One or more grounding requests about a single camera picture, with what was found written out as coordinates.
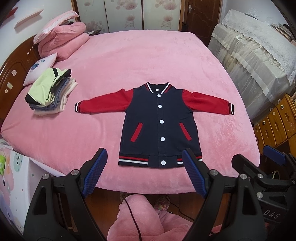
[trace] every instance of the stack of folded clothes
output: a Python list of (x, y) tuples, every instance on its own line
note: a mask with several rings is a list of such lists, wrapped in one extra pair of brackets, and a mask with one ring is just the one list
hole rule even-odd
[(25, 97), (35, 115), (44, 116), (64, 111), (67, 96), (77, 83), (71, 78), (71, 70), (48, 68), (33, 83)]

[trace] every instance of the jacket collar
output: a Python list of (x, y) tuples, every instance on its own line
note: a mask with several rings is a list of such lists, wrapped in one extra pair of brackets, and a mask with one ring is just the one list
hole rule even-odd
[(173, 87), (169, 82), (167, 82), (166, 84), (159, 84), (159, 85), (150, 84), (149, 82), (147, 82), (144, 85), (146, 89), (150, 91), (152, 94), (164, 94)]

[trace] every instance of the door handle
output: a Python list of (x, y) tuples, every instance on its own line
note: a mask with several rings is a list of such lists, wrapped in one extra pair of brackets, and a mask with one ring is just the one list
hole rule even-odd
[(195, 9), (192, 8), (191, 5), (189, 5), (189, 13), (191, 12), (191, 10), (195, 10)]

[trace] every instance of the navy blue and red jacket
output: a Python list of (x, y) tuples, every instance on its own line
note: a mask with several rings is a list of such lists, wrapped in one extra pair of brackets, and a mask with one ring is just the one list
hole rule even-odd
[(202, 159), (194, 111), (234, 115), (226, 100), (176, 89), (171, 84), (149, 82), (125, 91), (75, 104), (80, 113), (126, 112), (119, 152), (119, 165), (182, 167), (182, 151), (191, 148)]

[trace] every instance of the sticker on headboard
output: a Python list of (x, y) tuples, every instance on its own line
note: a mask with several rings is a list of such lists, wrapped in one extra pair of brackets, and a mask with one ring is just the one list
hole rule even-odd
[(12, 89), (12, 88), (13, 88), (13, 85), (12, 85), (10, 82), (8, 82), (6, 86), (7, 86), (9, 89)]
[(17, 74), (16, 70), (14, 69), (13, 71), (11, 71), (13, 77)]

